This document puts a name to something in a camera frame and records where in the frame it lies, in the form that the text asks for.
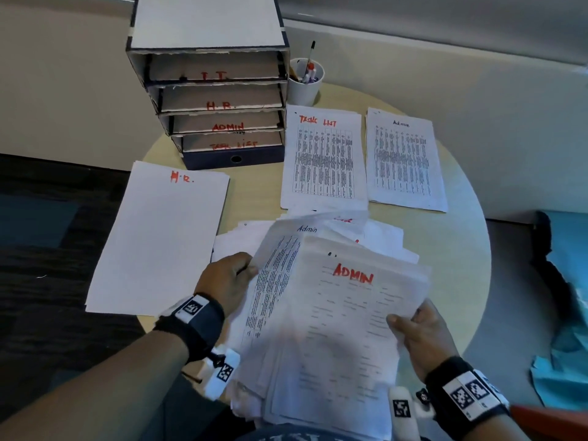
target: forearm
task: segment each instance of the forearm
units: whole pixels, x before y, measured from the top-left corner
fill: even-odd
[[[137,439],[186,363],[173,334],[153,331],[0,426],[0,439]]]
[[[484,421],[468,433],[463,441],[529,441],[525,432],[507,415]]]

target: black wristband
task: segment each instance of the black wristband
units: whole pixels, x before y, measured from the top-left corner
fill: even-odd
[[[424,383],[437,423],[456,441],[489,418],[509,414],[496,389],[461,357],[447,359]]]
[[[154,329],[177,335],[188,348],[187,362],[194,362],[210,354],[221,335],[223,323],[221,304],[208,294],[199,292],[180,304],[169,316],[160,317]]]

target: person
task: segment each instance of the person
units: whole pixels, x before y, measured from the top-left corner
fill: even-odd
[[[250,261],[251,256],[238,253],[209,264],[202,272],[195,294],[201,297],[200,300],[205,297],[210,303],[220,305],[222,311],[217,311],[229,316],[237,310],[247,285],[258,273]],[[391,329],[404,334],[412,366],[425,384],[429,382],[428,377],[445,363],[456,359],[459,361],[458,351],[445,321],[430,300],[422,304],[412,319],[389,315],[387,322]],[[0,439],[138,439],[181,368],[190,359],[190,351],[195,349],[192,342],[186,342],[185,334],[170,330],[172,326],[156,326],[155,330],[119,353],[12,415],[0,425]],[[460,428],[455,433],[464,441],[528,441],[524,432],[505,412],[487,417],[471,428]],[[352,439],[283,424],[265,426],[239,440],[285,441],[290,438],[313,441]]]

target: gray floor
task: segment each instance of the gray floor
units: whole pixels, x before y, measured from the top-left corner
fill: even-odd
[[[559,320],[551,294],[531,259],[530,228],[488,221],[492,279],[486,311],[464,358],[511,403],[541,405],[529,376],[534,356],[548,356]],[[436,423],[422,435],[445,441]]]

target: dark blue binder base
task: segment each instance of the dark blue binder base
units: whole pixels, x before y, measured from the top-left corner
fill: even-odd
[[[223,169],[225,167],[251,166],[284,162],[284,146],[184,152],[183,161],[188,170]]]

